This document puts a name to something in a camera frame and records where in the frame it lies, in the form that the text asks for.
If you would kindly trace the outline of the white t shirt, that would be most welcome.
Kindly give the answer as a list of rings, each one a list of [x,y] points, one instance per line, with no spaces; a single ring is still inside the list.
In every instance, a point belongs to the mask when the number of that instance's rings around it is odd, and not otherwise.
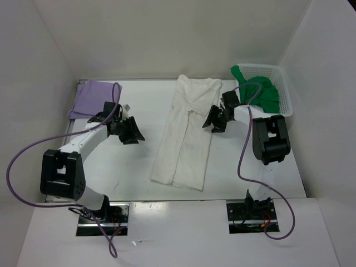
[[[211,132],[203,129],[217,105],[220,79],[192,79],[180,75],[151,173],[151,181],[202,191]]]

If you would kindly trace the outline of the purple t shirt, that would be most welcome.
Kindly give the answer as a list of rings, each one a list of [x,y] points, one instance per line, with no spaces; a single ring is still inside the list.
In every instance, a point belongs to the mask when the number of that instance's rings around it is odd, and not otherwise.
[[[122,86],[113,83],[87,80],[77,85],[77,93],[72,108],[68,113],[70,120],[90,118],[103,111],[105,102],[120,99]]]

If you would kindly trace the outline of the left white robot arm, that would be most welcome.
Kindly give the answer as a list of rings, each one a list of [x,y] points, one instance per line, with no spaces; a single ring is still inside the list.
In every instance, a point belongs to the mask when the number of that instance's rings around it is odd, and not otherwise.
[[[41,193],[72,200],[82,207],[82,216],[92,215],[101,223],[107,221],[115,209],[108,196],[87,186],[83,164],[110,136],[117,136],[124,145],[144,141],[129,110],[129,105],[105,102],[103,111],[91,117],[80,134],[57,150],[47,150],[42,158]]]

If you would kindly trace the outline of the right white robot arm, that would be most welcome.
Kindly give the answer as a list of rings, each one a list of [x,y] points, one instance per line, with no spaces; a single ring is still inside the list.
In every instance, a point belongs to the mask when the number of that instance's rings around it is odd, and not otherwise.
[[[248,126],[246,140],[240,154],[237,175],[246,182],[257,186],[261,192],[272,191],[286,200],[277,189],[273,187],[274,176],[271,173],[290,153],[291,145],[289,135],[282,115],[269,117],[253,117],[249,103],[241,103],[234,90],[222,94],[220,106],[212,105],[203,124],[203,129],[210,127],[211,133],[223,133],[230,121],[240,121]],[[248,146],[252,140],[252,151],[255,158],[262,162],[263,170],[256,179],[242,177],[241,166]],[[271,197],[262,193],[246,191],[246,197],[240,209],[228,210],[229,218],[240,220],[271,219]]]

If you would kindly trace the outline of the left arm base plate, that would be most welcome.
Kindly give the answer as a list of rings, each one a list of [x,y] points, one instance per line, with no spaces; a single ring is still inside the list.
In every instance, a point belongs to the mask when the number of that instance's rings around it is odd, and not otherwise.
[[[97,218],[101,227],[109,237],[112,235],[127,236],[130,204],[113,204],[111,209],[112,211],[107,217]],[[73,208],[72,212],[79,215],[76,236],[103,236],[94,219],[86,211]]]

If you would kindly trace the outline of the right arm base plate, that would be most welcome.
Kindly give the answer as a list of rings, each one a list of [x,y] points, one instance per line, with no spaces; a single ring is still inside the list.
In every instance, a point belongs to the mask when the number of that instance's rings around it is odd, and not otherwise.
[[[263,233],[266,226],[268,233],[280,231],[273,202],[268,207],[249,210],[244,202],[227,202],[226,209],[230,234]]]

